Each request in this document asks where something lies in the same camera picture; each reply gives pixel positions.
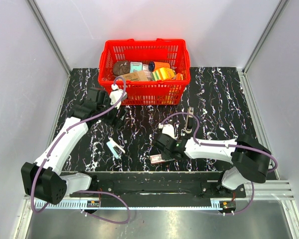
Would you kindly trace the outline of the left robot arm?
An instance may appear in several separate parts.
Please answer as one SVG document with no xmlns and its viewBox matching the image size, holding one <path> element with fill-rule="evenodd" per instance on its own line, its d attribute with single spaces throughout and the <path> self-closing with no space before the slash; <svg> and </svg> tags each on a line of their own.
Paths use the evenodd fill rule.
<svg viewBox="0 0 299 239">
<path fill-rule="evenodd" d="M 48 146 L 35 160 L 21 168 L 25 193 L 34 198 L 57 205 L 64 196 L 81 191 L 87 197 L 97 194 L 98 185 L 88 173 L 61 176 L 62 168 L 80 139 L 97 121 L 109 125 L 123 121 L 125 111 L 120 109 L 127 93 L 117 85 L 111 93 L 90 88 L 86 98 L 73 106 L 65 123 Z"/>
</svg>

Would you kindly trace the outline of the red white staple box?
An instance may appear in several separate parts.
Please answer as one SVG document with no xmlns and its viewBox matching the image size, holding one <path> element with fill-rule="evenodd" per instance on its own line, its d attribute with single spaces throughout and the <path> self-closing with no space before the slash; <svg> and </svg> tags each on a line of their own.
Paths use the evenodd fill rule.
<svg viewBox="0 0 299 239">
<path fill-rule="evenodd" d="M 164 162 L 161 154 L 157 154 L 157 155 L 151 155 L 150 156 L 150 163 L 151 164 L 157 164 L 157 163 L 162 163 Z"/>
</svg>

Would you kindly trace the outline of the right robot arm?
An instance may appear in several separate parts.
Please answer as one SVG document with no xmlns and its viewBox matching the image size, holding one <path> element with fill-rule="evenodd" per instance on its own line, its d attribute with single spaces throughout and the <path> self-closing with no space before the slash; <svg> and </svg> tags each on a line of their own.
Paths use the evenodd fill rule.
<svg viewBox="0 0 299 239">
<path fill-rule="evenodd" d="M 231 140 L 203 140 L 190 136 L 178 139 L 160 133 L 154 146 L 168 159 L 215 159 L 230 163 L 217 184 L 217 193 L 230 196 L 247 182 L 265 183 L 269 171 L 271 153 L 257 140 L 244 135 Z"/>
</svg>

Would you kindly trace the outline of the light blue stapler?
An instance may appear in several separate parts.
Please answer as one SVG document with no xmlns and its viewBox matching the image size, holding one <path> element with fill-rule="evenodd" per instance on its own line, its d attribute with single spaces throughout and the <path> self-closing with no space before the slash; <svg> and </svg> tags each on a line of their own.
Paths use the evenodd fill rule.
<svg viewBox="0 0 299 239">
<path fill-rule="evenodd" d="M 125 150 L 118 145 L 112 138 L 108 138 L 108 142 L 106 143 L 107 147 L 111 151 L 111 153 L 114 155 L 116 159 L 121 159 L 122 155 L 125 154 Z"/>
</svg>

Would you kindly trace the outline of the beige stapler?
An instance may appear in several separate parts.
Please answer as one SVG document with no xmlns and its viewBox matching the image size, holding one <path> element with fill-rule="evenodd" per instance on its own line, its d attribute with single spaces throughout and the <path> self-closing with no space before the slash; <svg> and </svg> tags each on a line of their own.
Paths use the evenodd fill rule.
<svg viewBox="0 0 299 239">
<path fill-rule="evenodd" d="M 191 132 L 192 132 L 192 127 L 193 127 L 193 116 L 192 115 L 194 113 L 194 108 L 189 107 L 187 112 L 188 112 L 188 115 L 186 115 L 186 122 L 185 122 L 184 129 L 182 130 L 182 135 L 191 134 Z"/>
</svg>

